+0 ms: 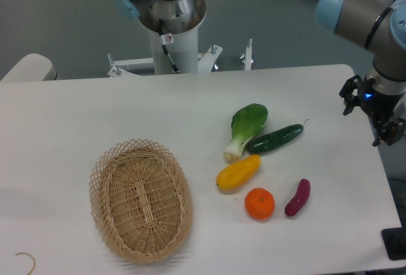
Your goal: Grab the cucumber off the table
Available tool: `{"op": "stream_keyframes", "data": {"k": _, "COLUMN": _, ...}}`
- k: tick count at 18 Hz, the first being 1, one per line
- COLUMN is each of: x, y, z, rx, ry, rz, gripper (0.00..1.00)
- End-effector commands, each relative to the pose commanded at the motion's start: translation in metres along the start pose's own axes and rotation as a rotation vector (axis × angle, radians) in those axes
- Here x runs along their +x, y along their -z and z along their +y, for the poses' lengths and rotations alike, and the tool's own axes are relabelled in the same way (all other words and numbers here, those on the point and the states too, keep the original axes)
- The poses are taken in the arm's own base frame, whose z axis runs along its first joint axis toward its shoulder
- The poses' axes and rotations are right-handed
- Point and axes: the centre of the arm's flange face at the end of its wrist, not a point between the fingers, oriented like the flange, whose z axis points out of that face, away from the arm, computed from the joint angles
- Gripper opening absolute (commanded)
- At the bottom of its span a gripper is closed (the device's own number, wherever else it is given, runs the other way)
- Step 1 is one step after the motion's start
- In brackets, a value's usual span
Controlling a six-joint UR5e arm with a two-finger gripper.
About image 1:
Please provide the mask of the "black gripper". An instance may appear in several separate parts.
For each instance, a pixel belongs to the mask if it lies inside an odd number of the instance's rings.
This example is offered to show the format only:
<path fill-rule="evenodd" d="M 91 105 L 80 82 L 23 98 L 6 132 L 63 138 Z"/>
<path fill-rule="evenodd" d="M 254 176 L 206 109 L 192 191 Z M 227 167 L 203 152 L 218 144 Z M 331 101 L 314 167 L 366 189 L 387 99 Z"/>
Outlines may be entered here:
<path fill-rule="evenodd" d="M 376 79 L 365 77 L 362 81 L 359 75 L 347 79 L 339 92 L 344 103 L 343 115 L 349 115 L 355 107 L 361 107 L 376 127 L 372 145 L 384 143 L 391 146 L 402 138 L 402 118 L 397 118 L 394 113 L 403 93 L 384 94 L 375 89 L 376 84 Z"/>

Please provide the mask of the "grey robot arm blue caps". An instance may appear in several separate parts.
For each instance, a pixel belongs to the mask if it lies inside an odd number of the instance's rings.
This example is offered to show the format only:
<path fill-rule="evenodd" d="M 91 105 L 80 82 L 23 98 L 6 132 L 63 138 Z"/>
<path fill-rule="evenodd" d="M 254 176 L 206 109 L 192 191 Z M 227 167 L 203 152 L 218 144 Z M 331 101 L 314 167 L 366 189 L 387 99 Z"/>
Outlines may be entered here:
<path fill-rule="evenodd" d="M 374 54 L 364 77 L 348 79 L 339 95 L 344 115 L 359 107 L 376 130 L 373 146 L 401 140 L 405 119 L 395 109 L 405 95 L 405 4 L 399 0 L 319 0 L 319 25 Z"/>

